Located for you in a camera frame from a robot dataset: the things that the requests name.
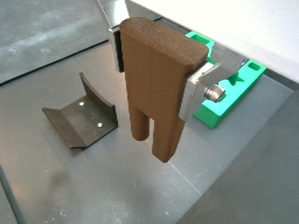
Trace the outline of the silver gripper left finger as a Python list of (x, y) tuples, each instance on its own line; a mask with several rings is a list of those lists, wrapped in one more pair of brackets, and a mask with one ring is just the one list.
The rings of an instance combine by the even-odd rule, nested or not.
[(121, 41), (121, 23), (130, 18), (126, 0), (97, 0), (98, 10), (107, 26), (109, 43), (113, 45), (117, 70), (125, 72)]

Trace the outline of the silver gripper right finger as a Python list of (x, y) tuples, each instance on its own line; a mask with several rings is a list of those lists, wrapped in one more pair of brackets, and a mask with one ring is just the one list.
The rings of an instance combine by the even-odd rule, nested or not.
[(187, 77), (182, 95), (179, 117), (187, 121), (195, 114), (206, 99), (219, 102), (226, 89), (219, 82), (231, 77), (240, 70), (245, 57), (217, 43), (211, 52), (211, 62), (205, 62)]

